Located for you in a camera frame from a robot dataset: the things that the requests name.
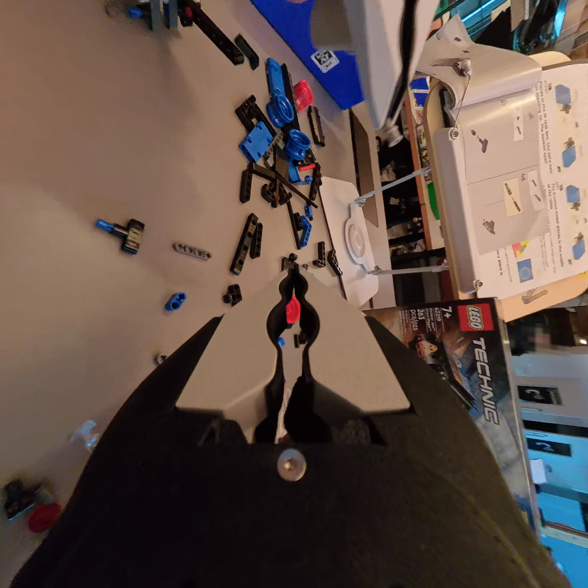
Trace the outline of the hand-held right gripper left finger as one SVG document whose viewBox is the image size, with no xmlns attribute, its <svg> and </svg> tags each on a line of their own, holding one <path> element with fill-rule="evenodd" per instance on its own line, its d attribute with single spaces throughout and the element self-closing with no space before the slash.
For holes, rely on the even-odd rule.
<svg viewBox="0 0 588 588">
<path fill-rule="evenodd" d="M 290 270 L 221 317 L 176 401 L 182 412 L 234 420 L 257 442 L 278 443 L 284 393 L 282 348 L 288 329 Z"/>
</svg>

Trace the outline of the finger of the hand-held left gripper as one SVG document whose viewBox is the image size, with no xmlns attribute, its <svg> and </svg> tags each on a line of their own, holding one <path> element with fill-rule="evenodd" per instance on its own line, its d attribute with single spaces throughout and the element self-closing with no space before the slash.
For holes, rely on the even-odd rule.
<svg viewBox="0 0 588 588">
<path fill-rule="evenodd" d="M 429 36 L 432 23 L 436 20 L 436 12 L 439 1 L 415 1 L 412 9 L 412 32 L 410 36 L 409 64 L 407 66 L 407 83 L 410 86 L 417 64 L 423 52 L 424 44 Z"/>
<path fill-rule="evenodd" d="M 319 50 L 355 55 L 364 99 L 375 129 L 392 117 L 401 80 L 405 1 L 315 1 L 312 42 Z"/>
</svg>

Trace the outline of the black connector with blue pin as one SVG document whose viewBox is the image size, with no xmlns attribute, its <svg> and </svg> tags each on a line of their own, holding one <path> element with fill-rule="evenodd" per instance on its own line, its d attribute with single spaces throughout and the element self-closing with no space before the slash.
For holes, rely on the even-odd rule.
<svg viewBox="0 0 588 588">
<path fill-rule="evenodd" d="M 130 219 L 126 225 L 112 224 L 103 219 L 97 219 L 95 227 L 101 229 L 121 240 L 121 251 L 126 254 L 137 254 L 141 246 L 145 225 Z"/>
</svg>

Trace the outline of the grey desk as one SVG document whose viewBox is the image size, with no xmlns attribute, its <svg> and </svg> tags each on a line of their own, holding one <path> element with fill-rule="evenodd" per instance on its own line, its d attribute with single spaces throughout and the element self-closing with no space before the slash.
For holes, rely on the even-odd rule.
<svg viewBox="0 0 588 588">
<path fill-rule="evenodd" d="M 171 409 L 147 462 L 119 470 L 140 445 L 122 429 L 97 481 L 88 517 L 67 526 L 72 494 L 92 455 L 66 436 L 109 419 L 171 353 L 222 313 L 220 282 L 243 224 L 235 191 L 236 89 L 259 85 L 199 33 L 174 47 L 107 19 L 99 1 L 1 1 L 1 483 L 47 481 L 65 510 L 52 532 L 31 533 L 1 514 L 1 587 L 375 587 L 350 569 L 348 548 L 287 539 L 302 511 L 264 514 L 261 499 L 219 497 L 211 522 L 187 417 Z M 137 254 L 97 219 L 145 225 Z M 212 254 L 176 253 L 178 242 Z M 184 305 L 166 312 L 176 292 Z"/>
</svg>

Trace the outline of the long black holed beam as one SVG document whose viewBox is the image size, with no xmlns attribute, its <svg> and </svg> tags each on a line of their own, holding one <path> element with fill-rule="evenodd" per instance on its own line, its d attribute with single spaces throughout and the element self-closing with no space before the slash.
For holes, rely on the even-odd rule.
<svg viewBox="0 0 588 588">
<path fill-rule="evenodd" d="M 281 71 L 282 71 L 285 94 L 286 94 L 286 97 L 289 100 L 290 105 L 292 106 L 292 109 L 293 109 L 293 119 L 284 125 L 283 130 L 284 130 L 284 132 L 286 132 L 286 131 L 289 132 L 292 129 L 300 130 L 300 125 L 299 125 L 299 120 L 298 120 L 298 108 L 296 105 L 295 95 L 293 93 L 292 78 L 290 76 L 290 73 L 289 73 L 289 70 L 288 70 L 286 63 L 283 63 L 281 65 Z"/>
<path fill-rule="evenodd" d="M 254 241 L 254 235 L 258 226 L 258 217 L 254 213 L 249 214 L 245 226 L 241 233 L 238 246 L 236 248 L 233 260 L 231 262 L 230 271 L 232 274 L 239 276 L 242 272 L 246 257 Z"/>
</svg>

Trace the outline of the black curved panel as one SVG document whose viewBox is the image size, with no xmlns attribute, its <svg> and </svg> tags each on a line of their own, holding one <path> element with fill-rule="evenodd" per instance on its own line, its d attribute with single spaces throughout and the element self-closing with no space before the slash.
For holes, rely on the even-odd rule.
<svg viewBox="0 0 588 588">
<path fill-rule="evenodd" d="M 307 118 L 309 121 L 311 135 L 313 139 L 313 143 L 320 147 L 325 147 L 325 135 L 322 128 L 322 123 L 320 120 L 320 114 L 318 108 L 314 105 L 308 106 L 307 108 Z"/>
</svg>

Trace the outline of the blue wheel rim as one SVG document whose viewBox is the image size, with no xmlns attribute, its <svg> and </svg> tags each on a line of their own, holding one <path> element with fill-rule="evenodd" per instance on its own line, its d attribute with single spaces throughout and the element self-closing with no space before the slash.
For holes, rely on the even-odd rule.
<svg viewBox="0 0 588 588">
<path fill-rule="evenodd" d="M 311 148 L 309 137 L 297 128 L 290 129 L 285 143 L 285 152 L 291 160 L 303 161 Z"/>
<path fill-rule="evenodd" d="M 279 129 L 291 123 L 295 115 L 290 100 L 283 92 L 277 92 L 269 99 L 266 113 L 272 125 Z"/>
</svg>

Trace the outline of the toy truck set box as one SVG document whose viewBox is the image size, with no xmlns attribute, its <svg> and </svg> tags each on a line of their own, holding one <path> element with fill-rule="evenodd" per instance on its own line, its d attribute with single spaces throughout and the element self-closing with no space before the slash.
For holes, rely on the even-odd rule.
<svg viewBox="0 0 588 588">
<path fill-rule="evenodd" d="M 496 299 L 413 303 L 364 314 L 386 327 L 457 393 L 523 518 L 539 534 L 540 512 Z"/>
</svg>

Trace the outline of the black small brick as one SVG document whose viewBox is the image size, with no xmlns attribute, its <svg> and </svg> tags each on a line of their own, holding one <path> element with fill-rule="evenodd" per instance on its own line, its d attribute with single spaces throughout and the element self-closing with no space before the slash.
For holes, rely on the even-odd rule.
<svg viewBox="0 0 588 588">
<path fill-rule="evenodd" d="M 251 69 L 256 70 L 259 67 L 260 60 L 258 54 L 252 48 L 250 43 L 243 37 L 242 34 L 235 36 L 234 43 L 249 62 Z"/>
</svg>

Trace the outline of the grey long holed beam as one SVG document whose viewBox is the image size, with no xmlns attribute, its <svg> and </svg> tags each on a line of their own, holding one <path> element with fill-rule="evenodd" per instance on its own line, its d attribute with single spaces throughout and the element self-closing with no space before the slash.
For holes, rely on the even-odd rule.
<svg viewBox="0 0 588 588">
<path fill-rule="evenodd" d="M 276 162 L 276 152 L 278 148 L 283 147 L 283 133 L 281 131 L 276 132 L 276 136 L 272 139 L 268 150 L 262 156 L 262 164 L 267 169 L 274 169 Z"/>
</svg>

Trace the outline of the blue flat panel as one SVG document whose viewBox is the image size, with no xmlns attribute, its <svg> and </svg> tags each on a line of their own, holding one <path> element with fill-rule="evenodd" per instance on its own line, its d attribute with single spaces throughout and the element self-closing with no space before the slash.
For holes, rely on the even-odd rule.
<svg viewBox="0 0 588 588">
<path fill-rule="evenodd" d="M 257 163 L 274 144 L 275 136 L 271 124 L 258 122 L 239 143 L 238 149 L 249 163 Z"/>
</svg>

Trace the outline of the medium black axle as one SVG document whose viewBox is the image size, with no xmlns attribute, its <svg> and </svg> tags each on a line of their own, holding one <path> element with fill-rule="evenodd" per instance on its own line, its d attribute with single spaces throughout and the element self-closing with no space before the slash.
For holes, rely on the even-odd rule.
<svg viewBox="0 0 588 588">
<path fill-rule="evenodd" d="M 293 213 L 292 204 L 291 204 L 290 200 L 288 200 L 286 202 L 286 206 L 288 209 L 290 225 L 291 225 L 291 228 L 293 231 L 293 237 L 295 239 L 296 249 L 299 251 L 301 249 L 301 246 L 300 246 L 300 240 L 299 240 L 298 224 L 296 221 L 295 214 Z"/>
</svg>

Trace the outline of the long black axle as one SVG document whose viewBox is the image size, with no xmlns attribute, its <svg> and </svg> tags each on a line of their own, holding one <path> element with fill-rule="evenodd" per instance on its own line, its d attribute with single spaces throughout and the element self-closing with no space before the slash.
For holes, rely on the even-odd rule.
<svg viewBox="0 0 588 588">
<path fill-rule="evenodd" d="M 275 180 L 278 180 L 281 183 L 283 183 L 293 193 L 297 194 L 300 198 L 302 198 L 308 205 L 311 205 L 315 209 L 318 208 L 318 205 L 315 202 L 310 201 L 306 195 L 304 195 L 300 190 L 298 190 L 296 187 L 294 187 L 288 180 L 284 179 L 280 174 L 278 174 L 276 172 L 275 172 L 275 175 L 276 175 Z"/>
</svg>

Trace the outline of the black grey small connector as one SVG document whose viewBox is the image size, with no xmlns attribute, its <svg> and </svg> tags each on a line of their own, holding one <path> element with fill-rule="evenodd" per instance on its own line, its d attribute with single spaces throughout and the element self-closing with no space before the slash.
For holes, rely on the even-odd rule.
<svg viewBox="0 0 588 588">
<path fill-rule="evenodd" d="M 18 477 L 6 482 L 1 488 L 1 499 L 5 518 L 8 522 L 32 509 L 47 498 L 46 482 L 36 483 Z"/>
</svg>

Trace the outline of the black open frame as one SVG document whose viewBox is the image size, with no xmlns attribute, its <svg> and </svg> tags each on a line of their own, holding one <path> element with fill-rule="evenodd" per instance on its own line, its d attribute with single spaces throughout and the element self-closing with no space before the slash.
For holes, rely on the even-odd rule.
<svg viewBox="0 0 588 588">
<path fill-rule="evenodd" d="M 256 97 L 251 95 L 246 98 L 240 105 L 235 109 L 235 115 L 238 117 L 240 123 L 243 125 L 247 133 L 253 131 L 254 127 L 259 123 L 267 127 L 272 137 L 276 136 L 276 131 L 262 109 L 256 102 Z"/>
</svg>

